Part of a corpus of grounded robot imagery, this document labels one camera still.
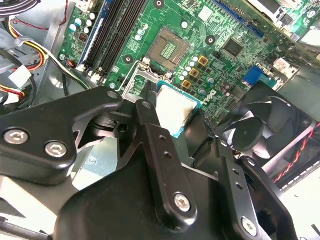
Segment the hole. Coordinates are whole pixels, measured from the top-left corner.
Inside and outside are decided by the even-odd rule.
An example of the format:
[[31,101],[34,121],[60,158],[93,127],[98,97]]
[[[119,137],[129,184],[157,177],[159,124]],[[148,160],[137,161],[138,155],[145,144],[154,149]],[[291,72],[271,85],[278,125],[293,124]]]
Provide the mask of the hole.
[[164,152],[164,156],[165,156],[167,159],[172,159],[172,155],[171,155],[170,152],[165,151],[165,152]]
[[162,140],[162,141],[164,141],[164,142],[167,141],[166,137],[165,137],[165,136],[162,136],[162,135],[159,136],[159,139]]
[[235,185],[238,187],[238,189],[243,190],[244,188],[240,185],[240,183],[236,182]]
[[239,175],[239,172],[238,172],[236,169],[232,169],[232,171],[233,171],[235,174]]
[[128,131],[128,125],[125,125],[125,124],[121,124],[119,127],[118,127],[118,132],[123,134],[125,133],[126,131]]

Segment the black mounting arm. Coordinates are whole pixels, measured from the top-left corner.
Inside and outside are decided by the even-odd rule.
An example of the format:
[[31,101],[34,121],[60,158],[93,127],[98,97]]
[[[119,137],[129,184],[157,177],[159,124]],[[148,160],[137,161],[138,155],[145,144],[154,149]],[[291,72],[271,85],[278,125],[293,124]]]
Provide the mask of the black mounting arm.
[[285,229],[276,229],[278,239],[297,239],[290,214],[273,194],[274,184],[257,177],[259,169],[236,164],[202,112],[185,134],[186,151],[199,172],[182,166],[150,102],[123,101],[98,87],[4,116],[0,173],[55,185],[70,174],[78,152],[105,137],[117,138],[116,172],[68,201],[54,239],[269,240],[273,233],[261,227],[256,214],[261,203],[258,208],[252,201],[248,176],[270,199],[273,212],[282,210],[277,227]]

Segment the yellow wire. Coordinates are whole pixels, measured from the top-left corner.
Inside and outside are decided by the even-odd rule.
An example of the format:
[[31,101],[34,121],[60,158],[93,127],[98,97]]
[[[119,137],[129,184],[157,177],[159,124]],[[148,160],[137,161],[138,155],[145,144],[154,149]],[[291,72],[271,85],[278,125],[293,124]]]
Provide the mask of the yellow wire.
[[18,90],[18,89],[14,89],[14,88],[10,88],[10,87],[7,87],[7,86],[3,86],[3,85],[1,85],[1,84],[0,84],[0,88],[2,88],[2,89],[8,89],[8,90],[11,90],[11,91],[15,91],[15,92],[21,93],[23,96],[25,96],[25,93],[24,93],[23,91]]
[[[18,37],[19,37],[19,35],[17,35],[17,34],[15,33],[15,31],[13,31],[13,28],[12,28],[11,24],[9,24],[9,30],[10,30],[10,33],[11,33],[15,38],[18,38]],[[33,44],[33,43],[29,42],[29,41],[26,41],[25,44],[27,44],[27,45],[29,45],[29,46],[37,49],[37,50],[43,55],[43,58],[44,58],[44,59],[43,59],[43,64],[46,63],[46,60],[47,60],[47,59],[46,59],[46,54],[45,54],[45,52],[44,52],[40,47],[38,47],[37,45],[35,45],[35,44]]]

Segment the green circuit board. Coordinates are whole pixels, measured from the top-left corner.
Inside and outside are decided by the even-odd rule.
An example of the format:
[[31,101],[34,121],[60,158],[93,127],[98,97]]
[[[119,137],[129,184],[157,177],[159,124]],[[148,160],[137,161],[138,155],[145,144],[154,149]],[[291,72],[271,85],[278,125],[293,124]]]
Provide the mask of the green circuit board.
[[[203,20],[206,19],[206,15],[202,17],[203,19],[199,17],[204,6],[212,11],[207,21]],[[187,28],[182,27],[184,22],[187,22]],[[146,24],[148,29],[142,35],[142,39],[136,40],[138,31]],[[155,8],[152,0],[146,6],[112,73],[107,78],[106,86],[115,85],[118,88],[133,63],[151,54],[151,47],[164,26],[189,44],[188,51],[173,71],[172,83],[197,99],[205,101],[203,108],[215,124],[225,117],[236,103],[232,89],[238,86],[245,92],[249,90],[249,87],[243,84],[247,72],[257,63],[267,68],[271,63],[267,62],[270,55],[280,57],[276,51],[279,42],[286,46],[287,42],[290,42],[282,34],[274,33],[273,27],[266,28],[265,37],[257,36],[211,0],[166,0],[165,6],[161,9]],[[206,42],[208,36],[214,36],[214,44],[208,45]],[[230,54],[228,52],[230,50],[226,50],[226,44],[230,40],[241,47],[236,56]],[[132,63],[126,62],[127,57],[132,59]],[[192,71],[198,72],[196,77],[190,75],[192,71],[184,76],[193,57],[205,58],[208,63],[203,66],[196,62],[192,67]],[[154,60],[151,64],[164,72],[168,71]],[[182,76],[190,83],[190,87],[189,85],[188,88],[184,87],[185,81],[180,79]],[[213,79],[214,83],[208,82],[209,79]],[[141,77],[136,79],[131,93],[138,95],[144,82]],[[227,96],[221,89],[224,92],[227,89],[231,95]],[[214,97],[211,96],[212,91],[217,92]]]
[[[316,17],[320,7],[312,0],[302,0],[299,8],[288,9],[293,33],[305,33],[313,23],[308,17],[313,9]],[[72,18],[85,20],[88,14],[76,9]],[[81,31],[82,27],[76,33],[69,30],[60,52],[75,63],[85,47],[79,42]],[[119,89],[135,62],[147,56],[157,73],[170,72],[171,84],[203,101],[204,110],[218,124],[239,100],[239,91],[250,89],[244,84],[248,71],[257,64],[271,69],[275,59],[291,55],[292,46],[298,56],[319,64],[244,0],[148,0],[103,84]],[[181,50],[178,56],[174,55],[177,49]],[[299,59],[291,62],[306,64]],[[277,83],[271,78],[263,81],[270,87]],[[129,86],[130,93],[139,95],[145,82],[137,76],[134,86]]]

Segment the chip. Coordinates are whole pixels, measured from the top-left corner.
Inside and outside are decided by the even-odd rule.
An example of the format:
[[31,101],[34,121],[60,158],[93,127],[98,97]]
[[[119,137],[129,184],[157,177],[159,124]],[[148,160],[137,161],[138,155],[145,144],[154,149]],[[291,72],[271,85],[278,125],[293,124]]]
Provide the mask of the chip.
[[288,14],[284,15],[283,18],[281,19],[281,22],[283,23],[283,25],[286,25],[286,26],[289,26],[293,21],[294,19],[290,17]]
[[206,66],[209,63],[209,59],[205,56],[201,56],[198,63],[200,63],[202,66]]
[[224,45],[223,49],[234,56],[235,58],[241,53],[244,49],[239,43],[234,41],[232,38]]
[[197,77],[199,76],[200,72],[199,72],[197,69],[192,68],[189,74],[190,74],[192,77],[197,78]]
[[188,42],[164,26],[147,55],[162,67],[173,71],[188,52],[189,47]]
[[192,86],[192,84],[188,80],[184,80],[183,83],[182,83],[182,87],[184,87],[186,89],[191,88],[191,86]]

